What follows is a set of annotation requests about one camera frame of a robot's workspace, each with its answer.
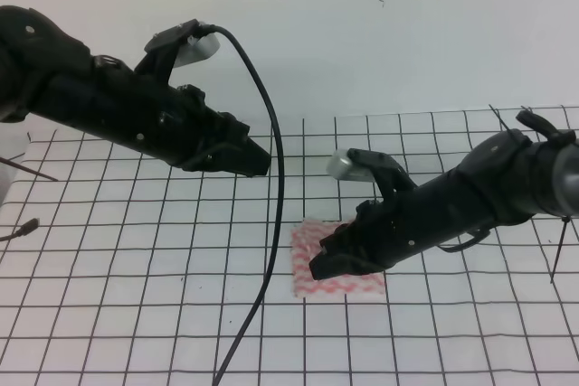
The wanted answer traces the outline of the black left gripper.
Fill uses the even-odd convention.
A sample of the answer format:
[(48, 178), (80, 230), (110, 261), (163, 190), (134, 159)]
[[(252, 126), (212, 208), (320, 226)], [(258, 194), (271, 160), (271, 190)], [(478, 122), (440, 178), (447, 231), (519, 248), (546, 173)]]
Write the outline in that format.
[(193, 85), (177, 88), (174, 98), (157, 116), (155, 157), (190, 172), (268, 173), (271, 155), (248, 137), (247, 125), (206, 106), (204, 92)]

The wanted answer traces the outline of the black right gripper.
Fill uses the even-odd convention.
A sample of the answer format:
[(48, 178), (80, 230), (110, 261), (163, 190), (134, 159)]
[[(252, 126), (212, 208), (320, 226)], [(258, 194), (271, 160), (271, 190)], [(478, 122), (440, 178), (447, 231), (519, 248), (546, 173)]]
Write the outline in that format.
[(398, 198), (393, 205), (365, 201), (356, 217), (319, 242), (321, 252), (308, 264), (314, 280), (365, 276), (392, 267), (409, 255), (410, 227), (425, 213), (425, 201)]

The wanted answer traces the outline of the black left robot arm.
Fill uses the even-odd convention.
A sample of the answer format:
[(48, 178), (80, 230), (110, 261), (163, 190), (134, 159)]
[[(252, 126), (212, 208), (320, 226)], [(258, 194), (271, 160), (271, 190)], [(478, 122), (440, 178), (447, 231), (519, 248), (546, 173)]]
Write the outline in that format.
[(249, 127), (205, 103), (173, 69), (211, 57), (216, 27), (191, 20), (155, 35), (135, 69), (94, 55), (32, 8), (1, 9), (1, 120), (28, 114), (108, 140), (184, 171), (265, 175), (270, 154)]

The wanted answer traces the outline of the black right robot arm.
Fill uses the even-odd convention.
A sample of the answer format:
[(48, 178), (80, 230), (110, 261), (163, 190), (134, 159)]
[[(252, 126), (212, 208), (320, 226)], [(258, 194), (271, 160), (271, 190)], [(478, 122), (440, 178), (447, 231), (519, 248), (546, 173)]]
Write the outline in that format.
[(501, 226), (537, 214), (569, 221), (578, 214), (578, 139), (523, 109), (517, 121), (543, 136), (534, 142), (506, 129), (472, 149), (451, 170), (416, 184), (386, 153), (337, 150), (328, 173), (337, 180), (376, 183), (382, 198), (356, 208), (356, 217), (319, 243), (308, 266), (315, 280), (383, 272), (468, 233), (453, 253)]

